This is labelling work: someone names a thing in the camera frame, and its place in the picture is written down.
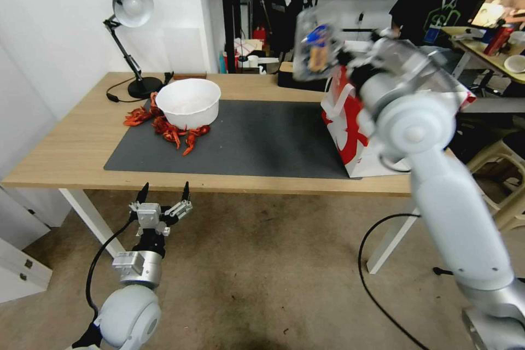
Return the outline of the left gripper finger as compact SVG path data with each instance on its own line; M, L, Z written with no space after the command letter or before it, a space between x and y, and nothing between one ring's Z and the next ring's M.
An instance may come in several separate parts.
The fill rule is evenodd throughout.
M192 209L193 205L190 200L190 186L189 182L186 181L181 201L163 212L163 221L180 221L187 216Z
M146 182L142 189L137 193L137 196L133 202L129 203L130 214L135 214L139 210L141 204L145 203L149 192L149 183Z

